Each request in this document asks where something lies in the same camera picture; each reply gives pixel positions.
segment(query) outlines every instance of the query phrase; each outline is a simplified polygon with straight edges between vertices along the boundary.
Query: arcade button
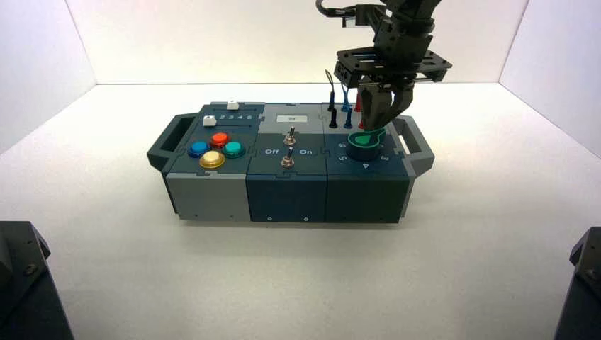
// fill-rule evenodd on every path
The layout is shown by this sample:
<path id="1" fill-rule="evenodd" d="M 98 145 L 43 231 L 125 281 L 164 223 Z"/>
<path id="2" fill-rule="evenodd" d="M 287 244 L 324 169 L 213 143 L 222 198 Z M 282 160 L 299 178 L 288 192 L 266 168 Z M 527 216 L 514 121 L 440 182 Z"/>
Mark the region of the arcade button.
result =
<path id="1" fill-rule="evenodd" d="M 217 132 L 210 138 L 210 145 L 221 149 L 230 140 L 225 132 Z"/>
<path id="2" fill-rule="evenodd" d="M 227 158 L 238 158 L 244 155 L 245 149 L 240 142 L 228 142 L 223 147 L 223 154 Z"/>
<path id="3" fill-rule="evenodd" d="M 210 150 L 208 144 L 206 144 L 206 142 L 202 140 L 199 140 L 197 142 L 192 143 L 192 145 L 188 149 L 188 155 L 193 158 L 200 158 L 208 150 Z"/>
<path id="4" fill-rule="evenodd" d="M 206 152 L 200 160 L 200 165 L 205 169 L 215 169 L 225 162 L 225 157 L 217 151 Z"/>

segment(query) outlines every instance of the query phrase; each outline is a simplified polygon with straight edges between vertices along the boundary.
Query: white floor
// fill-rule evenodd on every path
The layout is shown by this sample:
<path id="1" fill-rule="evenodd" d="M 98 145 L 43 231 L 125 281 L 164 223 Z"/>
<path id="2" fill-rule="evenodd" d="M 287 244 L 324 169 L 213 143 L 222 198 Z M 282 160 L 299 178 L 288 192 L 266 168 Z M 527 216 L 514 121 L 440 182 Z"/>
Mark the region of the white floor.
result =
<path id="1" fill-rule="evenodd" d="M 424 84 L 434 168 L 399 226 L 199 225 L 146 151 L 173 115 L 326 85 L 97 86 L 0 155 L 0 220 L 31 220 L 78 339 L 550 339 L 601 159 L 498 84 Z"/>

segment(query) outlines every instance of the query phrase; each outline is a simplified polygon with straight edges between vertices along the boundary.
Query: dark teal module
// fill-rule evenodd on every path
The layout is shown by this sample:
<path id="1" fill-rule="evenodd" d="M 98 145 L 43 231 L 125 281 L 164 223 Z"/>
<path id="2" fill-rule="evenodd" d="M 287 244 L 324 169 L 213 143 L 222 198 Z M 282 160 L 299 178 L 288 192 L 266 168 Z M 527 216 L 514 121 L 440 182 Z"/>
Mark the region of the dark teal module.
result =
<path id="1" fill-rule="evenodd" d="M 347 153 L 347 135 L 326 135 L 326 222 L 397 223 L 408 199 L 411 178 L 403 153 L 394 152 L 386 135 L 372 160 L 358 161 Z"/>
<path id="2" fill-rule="evenodd" d="M 288 147 L 282 134 L 258 134 L 246 183 L 255 222 L 324 222 L 327 176 L 323 135 L 296 135 L 291 168 L 281 165 Z"/>

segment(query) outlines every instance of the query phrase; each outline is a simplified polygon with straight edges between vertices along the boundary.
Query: red button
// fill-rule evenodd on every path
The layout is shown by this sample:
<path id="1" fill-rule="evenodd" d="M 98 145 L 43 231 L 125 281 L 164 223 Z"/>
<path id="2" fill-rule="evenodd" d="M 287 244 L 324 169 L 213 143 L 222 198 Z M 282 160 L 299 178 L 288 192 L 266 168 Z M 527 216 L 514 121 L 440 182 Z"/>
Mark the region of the red button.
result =
<path id="1" fill-rule="evenodd" d="M 217 132 L 210 138 L 210 145 L 212 147 L 222 148 L 223 145 L 228 142 L 228 140 L 230 140 L 228 134 L 224 132 Z"/>

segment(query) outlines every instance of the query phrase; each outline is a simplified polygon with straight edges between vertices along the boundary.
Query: blue button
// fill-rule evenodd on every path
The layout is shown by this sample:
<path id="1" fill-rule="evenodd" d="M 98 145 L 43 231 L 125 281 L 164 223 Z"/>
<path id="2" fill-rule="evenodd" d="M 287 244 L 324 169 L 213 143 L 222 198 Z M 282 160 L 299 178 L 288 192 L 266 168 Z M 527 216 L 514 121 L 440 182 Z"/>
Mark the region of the blue button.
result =
<path id="1" fill-rule="evenodd" d="M 190 149 L 188 149 L 188 155 L 194 158 L 201 158 L 201 156 L 208 150 L 210 150 L 208 144 L 199 140 L 197 142 L 192 143 Z"/>

